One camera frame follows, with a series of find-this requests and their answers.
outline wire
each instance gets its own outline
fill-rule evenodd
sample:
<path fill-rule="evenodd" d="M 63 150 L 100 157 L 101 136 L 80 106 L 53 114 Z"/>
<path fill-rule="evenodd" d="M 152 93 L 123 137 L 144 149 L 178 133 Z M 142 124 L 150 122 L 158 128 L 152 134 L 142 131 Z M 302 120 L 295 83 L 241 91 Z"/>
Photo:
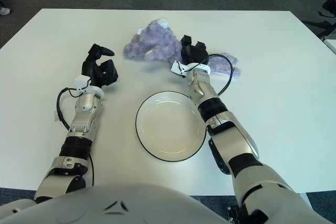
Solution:
<path fill-rule="evenodd" d="M 89 81 L 91 80 L 91 78 L 87 81 L 86 83 L 86 86 L 79 89 L 79 90 L 83 90 L 83 89 L 86 89 L 88 86 L 89 86 Z M 61 99 L 61 96 L 64 92 L 66 91 L 69 91 L 70 95 L 73 97 L 73 98 L 77 98 L 77 97 L 80 97 L 81 95 L 84 94 L 84 92 L 81 92 L 79 95 L 73 95 L 71 93 L 70 90 L 77 90 L 77 89 L 74 89 L 74 88 L 64 88 L 61 90 L 61 92 L 59 92 L 58 96 L 57 96 L 57 101 L 56 101 L 56 110 L 57 110 L 57 115 L 58 115 L 58 118 L 59 120 L 62 122 L 62 124 L 64 125 L 64 127 L 69 130 L 70 129 L 70 126 L 69 124 L 65 121 L 64 117 L 63 117 L 63 114 L 61 112 L 61 109 L 60 109 L 60 106 L 59 106 L 59 102 L 60 102 L 60 99 Z"/>
<path fill-rule="evenodd" d="M 211 54 L 211 55 L 209 55 L 208 57 L 204 58 L 204 60 L 202 60 L 202 61 L 201 61 L 200 63 L 198 63 L 197 65 L 193 66 L 192 68 L 190 68 L 190 69 L 188 69 L 188 70 L 185 70 L 185 72 L 189 72 L 189 71 L 193 70 L 193 69 L 196 68 L 198 65 L 200 65 L 200 64 L 206 62 L 208 59 L 211 59 L 211 58 L 214 58 L 214 57 L 222 57 L 222 58 L 226 59 L 226 61 L 227 61 L 227 62 L 229 63 L 229 65 L 230 65 L 230 69 L 231 69 L 229 80 L 227 81 L 227 83 L 225 84 L 225 86 L 224 86 L 224 87 L 220 90 L 220 92 L 218 93 L 218 95 L 221 95 L 221 94 L 223 94 L 224 91 L 229 87 L 229 85 L 230 85 L 230 83 L 231 83 L 231 81 L 232 81 L 233 70 L 234 70 L 231 61 L 230 61 L 226 56 L 224 56 L 224 55 L 220 55 L 220 54 Z"/>
<path fill-rule="evenodd" d="M 92 186 L 94 186 L 94 184 L 95 184 L 95 181 L 94 181 L 94 171 L 95 171 L 95 169 L 93 169 L 93 161 L 92 161 L 92 157 L 91 157 L 90 153 L 89 153 L 89 158 L 90 158 L 90 161 L 91 161 L 91 168 L 92 168 Z"/>

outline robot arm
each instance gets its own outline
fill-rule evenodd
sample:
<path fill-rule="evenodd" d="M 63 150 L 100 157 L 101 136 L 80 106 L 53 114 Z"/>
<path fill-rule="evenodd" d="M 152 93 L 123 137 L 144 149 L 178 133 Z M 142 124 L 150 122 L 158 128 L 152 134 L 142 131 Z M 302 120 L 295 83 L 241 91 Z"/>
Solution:
<path fill-rule="evenodd" d="M 76 78 L 76 89 L 80 94 L 75 105 L 76 115 L 70 127 L 65 123 L 69 127 L 66 140 L 36 191 L 34 200 L 37 203 L 86 186 L 83 175 L 88 170 L 88 157 L 96 137 L 102 111 L 101 100 L 104 98 L 101 86 L 109 85 L 118 78 L 112 60 L 100 66 L 96 64 L 102 55 L 113 56 L 114 53 L 94 44 L 82 65 L 82 75 Z"/>
<path fill-rule="evenodd" d="M 197 106 L 211 136 L 209 145 L 215 161 L 223 173 L 232 175 L 242 221 L 329 223 L 271 167 L 258 160 L 256 144 L 211 86 L 209 69 L 205 65 L 195 65 L 175 62 L 172 71 L 187 78 L 189 97 Z"/>

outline tabletop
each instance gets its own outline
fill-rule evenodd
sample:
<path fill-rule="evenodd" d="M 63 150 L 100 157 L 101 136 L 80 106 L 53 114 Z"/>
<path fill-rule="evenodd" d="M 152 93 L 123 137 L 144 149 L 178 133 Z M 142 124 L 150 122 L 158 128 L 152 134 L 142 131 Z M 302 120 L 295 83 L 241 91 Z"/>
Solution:
<path fill-rule="evenodd" d="M 96 185 L 150 183 L 188 195 L 232 195 L 232 179 L 212 157 L 207 136 L 176 163 L 148 154 L 135 131 L 141 103 L 160 91 L 186 94 L 168 62 L 125 60 L 139 28 L 166 17 L 178 39 L 238 58 L 241 76 L 221 95 L 268 164 L 298 193 L 336 189 L 336 57 L 291 12 L 42 9 L 0 49 L 0 187 L 36 190 L 67 134 L 54 121 L 56 97 L 73 87 L 96 43 L 115 52 L 119 78 L 104 87 L 92 145 Z M 215 90 L 226 78 L 211 74 Z M 64 94 L 71 122 L 76 99 Z M 91 183 L 91 170 L 85 175 Z"/>

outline plate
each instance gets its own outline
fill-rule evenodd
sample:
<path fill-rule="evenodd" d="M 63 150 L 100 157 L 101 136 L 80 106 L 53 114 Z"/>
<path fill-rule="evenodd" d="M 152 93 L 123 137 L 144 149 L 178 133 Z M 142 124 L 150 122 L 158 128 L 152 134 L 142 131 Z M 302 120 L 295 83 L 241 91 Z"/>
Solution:
<path fill-rule="evenodd" d="M 169 162 L 193 156 L 206 134 L 205 123 L 190 98 L 172 91 L 148 97 L 138 110 L 135 127 L 142 146 Z"/>

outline plush toy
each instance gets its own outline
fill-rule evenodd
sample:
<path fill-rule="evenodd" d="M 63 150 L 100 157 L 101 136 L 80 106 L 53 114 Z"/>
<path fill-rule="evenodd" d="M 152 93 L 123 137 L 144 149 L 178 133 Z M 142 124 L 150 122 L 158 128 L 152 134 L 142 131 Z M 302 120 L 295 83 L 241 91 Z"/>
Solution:
<path fill-rule="evenodd" d="M 226 58 L 228 58 L 229 61 L 231 62 L 232 66 L 233 66 L 233 77 L 239 77 L 240 76 L 240 69 L 235 67 L 238 63 L 237 58 L 234 57 L 233 55 L 228 54 L 227 52 L 222 52 L 220 55 L 226 56 Z M 211 72 L 213 72 L 213 73 L 221 73 L 221 74 L 226 74 L 228 76 L 231 73 L 230 65 L 227 62 L 227 60 L 224 59 L 224 58 L 213 57 L 213 58 L 209 59 L 209 62 L 208 62 L 207 65 L 210 67 Z"/>
<path fill-rule="evenodd" d="M 131 43 L 124 47 L 126 58 L 145 57 L 145 60 L 166 60 L 173 63 L 181 61 L 182 45 L 169 28 L 168 20 L 159 18 L 148 24 L 145 29 L 139 29 Z"/>
<path fill-rule="evenodd" d="M 145 29 L 139 29 L 131 43 L 124 47 L 123 54 L 126 58 L 144 57 L 147 61 L 165 60 L 171 64 L 177 60 L 183 63 L 181 56 L 182 44 L 176 39 L 169 27 L 168 20 L 159 18 L 148 24 Z M 234 56 L 223 53 L 236 65 L 238 60 Z M 230 75 L 230 65 L 220 57 L 209 59 L 208 65 L 212 72 Z M 234 77 L 240 76 L 240 70 L 234 67 Z"/>

